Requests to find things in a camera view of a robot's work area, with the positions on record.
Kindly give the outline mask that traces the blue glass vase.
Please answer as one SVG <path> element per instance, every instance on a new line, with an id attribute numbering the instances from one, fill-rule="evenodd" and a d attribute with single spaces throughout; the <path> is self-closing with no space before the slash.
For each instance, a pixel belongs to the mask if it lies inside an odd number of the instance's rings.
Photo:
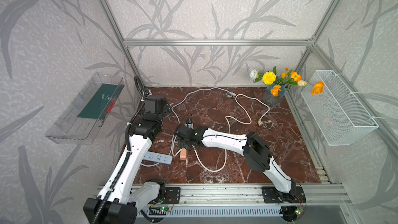
<path id="1" fill-rule="evenodd" d="M 282 101 L 285 92 L 285 85 L 278 85 L 275 83 L 268 85 L 263 94 L 263 102 L 266 105 L 275 106 Z"/>

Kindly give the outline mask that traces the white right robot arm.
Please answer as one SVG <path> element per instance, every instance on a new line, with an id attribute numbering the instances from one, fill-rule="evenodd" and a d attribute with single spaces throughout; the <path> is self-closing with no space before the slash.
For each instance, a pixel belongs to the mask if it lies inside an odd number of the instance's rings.
<path id="1" fill-rule="evenodd" d="M 299 193 L 300 185 L 279 167 L 266 141 L 255 132 L 238 135 L 206 127 L 193 129 L 180 124 L 175 136 L 179 145 L 185 149 L 215 147 L 238 153 L 253 171 L 263 173 L 273 183 L 279 201 L 293 203 L 303 199 Z"/>

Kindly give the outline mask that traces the red pen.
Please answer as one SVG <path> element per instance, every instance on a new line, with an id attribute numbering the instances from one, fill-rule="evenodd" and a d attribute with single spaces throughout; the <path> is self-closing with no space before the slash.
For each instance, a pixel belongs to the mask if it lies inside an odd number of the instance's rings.
<path id="1" fill-rule="evenodd" d="M 112 108 L 113 108 L 115 102 L 116 102 L 115 99 L 111 99 L 111 100 L 110 100 L 109 106 L 108 106 L 108 108 L 106 109 L 106 114 L 109 114 L 109 113 L 112 111 Z"/>

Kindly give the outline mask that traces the pink power strip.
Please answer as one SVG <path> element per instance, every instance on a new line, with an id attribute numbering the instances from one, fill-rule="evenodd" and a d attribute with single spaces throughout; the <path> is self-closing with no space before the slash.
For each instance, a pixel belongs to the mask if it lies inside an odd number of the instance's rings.
<path id="1" fill-rule="evenodd" d="M 188 158 L 188 151 L 186 149 L 181 149 L 179 157 L 181 161 L 186 161 Z"/>

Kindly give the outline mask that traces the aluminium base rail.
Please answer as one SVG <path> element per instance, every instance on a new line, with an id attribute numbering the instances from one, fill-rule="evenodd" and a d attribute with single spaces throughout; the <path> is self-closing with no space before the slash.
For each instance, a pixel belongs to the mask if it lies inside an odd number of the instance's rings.
<path id="1" fill-rule="evenodd" d="M 263 187 L 271 184 L 166 184 L 179 187 L 176 206 L 260 206 L 265 205 L 268 192 Z M 307 206 L 352 205 L 341 184 L 297 184 L 295 193 Z"/>

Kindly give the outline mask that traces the green booklet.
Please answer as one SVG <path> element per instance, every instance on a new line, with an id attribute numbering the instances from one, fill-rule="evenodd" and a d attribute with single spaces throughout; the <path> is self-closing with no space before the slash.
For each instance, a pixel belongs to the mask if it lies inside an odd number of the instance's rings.
<path id="1" fill-rule="evenodd" d="M 108 115 L 106 114 L 106 109 L 109 106 L 110 100 L 117 100 L 123 88 L 124 85 L 101 84 L 77 117 L 105 120 Z"/>

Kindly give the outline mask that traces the clear plastic wall bin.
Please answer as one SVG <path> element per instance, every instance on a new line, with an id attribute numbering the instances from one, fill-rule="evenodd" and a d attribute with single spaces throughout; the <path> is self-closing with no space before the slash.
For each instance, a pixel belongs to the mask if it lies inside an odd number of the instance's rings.
<path id="1" fill-rule="evenodd" d="M 45 137 L 56 144 L 91 145 L 123 88 L 123 77 L 94 73 Z"/>

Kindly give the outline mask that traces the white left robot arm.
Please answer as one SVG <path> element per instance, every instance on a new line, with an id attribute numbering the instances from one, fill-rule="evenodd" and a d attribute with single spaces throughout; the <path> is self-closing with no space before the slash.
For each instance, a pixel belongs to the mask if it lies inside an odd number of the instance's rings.
<path id="1" fill-rule="evenodd" d="M 126 147 L 108 182 L 96 198 L 88 198 L 83 211 L 92 224 L 132 224 L 149 203 L 165 198 L 165 182 L 151 179 L 138 190 L 131 187 L 145 154 L 162 131 L 163 118 L 171 111 L 165 97 L 150 95 L 143 100 L 138 121 L 131 120 L 125 131 Z"/>

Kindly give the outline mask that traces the blue-white power strip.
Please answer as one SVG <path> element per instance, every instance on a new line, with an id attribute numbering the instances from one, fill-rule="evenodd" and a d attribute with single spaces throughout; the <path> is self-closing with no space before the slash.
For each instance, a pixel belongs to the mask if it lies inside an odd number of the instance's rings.
<path id="1" fill-rule="evenodd" d="M 150 151 L 148 151 L 143 158 L 144 161 L 150 161 L 150 162 L 154 162 L 157 164 L 159 164 L 159 163 L 171 164 L 172 159 L 173 159 L 173 156 L 171 156 L 171 155 L 150 152 Z"/>

